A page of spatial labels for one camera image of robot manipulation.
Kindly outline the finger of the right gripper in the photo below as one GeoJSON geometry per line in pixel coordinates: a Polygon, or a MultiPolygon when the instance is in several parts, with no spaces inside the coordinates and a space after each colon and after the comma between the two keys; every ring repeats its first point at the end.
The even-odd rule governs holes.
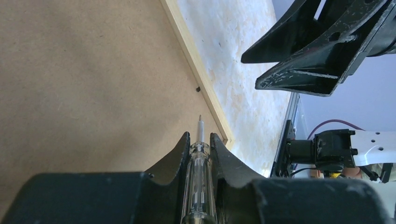
{"type": "Polygon", "coordinates": [[[296,0],[285,14],[241,56],[242,63],[287,60],[320,37],[353,4],[352,0],[326,0],[319,17],[319,0],[296,0]]]}

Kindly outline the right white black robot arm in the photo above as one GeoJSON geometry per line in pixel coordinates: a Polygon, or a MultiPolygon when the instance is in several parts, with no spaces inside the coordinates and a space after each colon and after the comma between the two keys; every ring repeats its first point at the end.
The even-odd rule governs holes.
{"type": "MultiPolygon", "coordinates": [[[[257,90],[282,90],[320,97],[358,69],[366,57],[396,51],[393,0],[296,0],[241,56],[242,63],[274,63],[257,78],[257,90]]],[[[396,162],[396,134],[328,130],[296,140],[291,120],[281,138],[271,177],[292,177],[292,164],[309,164],[324,175],[358,167],[372,181],[386,183],[396,162]]]]}

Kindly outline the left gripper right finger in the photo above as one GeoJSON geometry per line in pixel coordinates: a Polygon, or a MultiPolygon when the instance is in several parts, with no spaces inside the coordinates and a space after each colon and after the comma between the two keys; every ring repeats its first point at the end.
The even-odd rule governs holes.
{"type": "Polygon", "coordinates": [[[265,178],[210,135],[219,224],[389,224],[368,183],[353,179],[265,178]]]}

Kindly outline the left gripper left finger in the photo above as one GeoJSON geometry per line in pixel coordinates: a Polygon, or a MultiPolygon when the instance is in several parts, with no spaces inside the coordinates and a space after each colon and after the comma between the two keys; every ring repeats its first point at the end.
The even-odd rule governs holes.
{"type": "Polygon", "coordinates": [[[4,224],[178,224],[190,134],[147,172],[41,173],[17,193],[4,224]]]}

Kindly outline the wooden picture frame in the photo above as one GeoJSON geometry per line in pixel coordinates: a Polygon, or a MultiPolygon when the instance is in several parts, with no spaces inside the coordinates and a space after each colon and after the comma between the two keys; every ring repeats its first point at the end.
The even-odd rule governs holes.
{"type": "Polygon", "coordinates": [[[143,171],[218,133],[158,0],[0,3],[0,213],[43,172],[143,171]]]}

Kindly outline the clear handle screwdriver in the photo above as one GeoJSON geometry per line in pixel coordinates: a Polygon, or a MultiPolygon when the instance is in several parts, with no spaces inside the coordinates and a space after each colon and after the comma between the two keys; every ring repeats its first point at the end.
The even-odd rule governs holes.
{"type": "Polygon", "coordinates": [[[199,116],[196,142],[190,146],[187,167],[182,224],[216,224],[215,206],[210,147],[205,143],[205,125],[199,116]]]}

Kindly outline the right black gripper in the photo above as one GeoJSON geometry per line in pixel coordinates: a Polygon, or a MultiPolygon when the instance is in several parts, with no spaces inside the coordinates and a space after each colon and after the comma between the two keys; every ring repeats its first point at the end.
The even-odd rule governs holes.
{"type": "MultiPolygon", "coordinates": [[[[317,19],[325,0],[314,17],[317,19]]],[[[366,57],[396,53],[396,2],[353,0],[320,37],[257,78],[258,90],[328,97],[366,57]]]]}

